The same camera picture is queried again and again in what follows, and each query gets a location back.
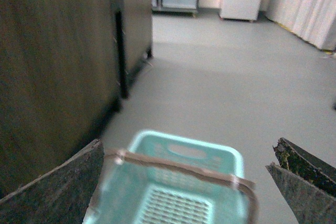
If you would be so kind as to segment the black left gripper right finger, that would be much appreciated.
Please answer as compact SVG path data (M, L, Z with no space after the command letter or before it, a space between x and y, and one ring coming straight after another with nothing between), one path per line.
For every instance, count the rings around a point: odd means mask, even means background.
M298 223L335 223L335 167L282 137L266 166Z

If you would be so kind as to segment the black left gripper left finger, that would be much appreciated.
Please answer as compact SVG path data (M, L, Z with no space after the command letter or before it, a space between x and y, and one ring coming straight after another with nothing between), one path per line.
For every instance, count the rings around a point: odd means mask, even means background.
M1 199L1 223L82 223L104 160L95 139L60 166Z

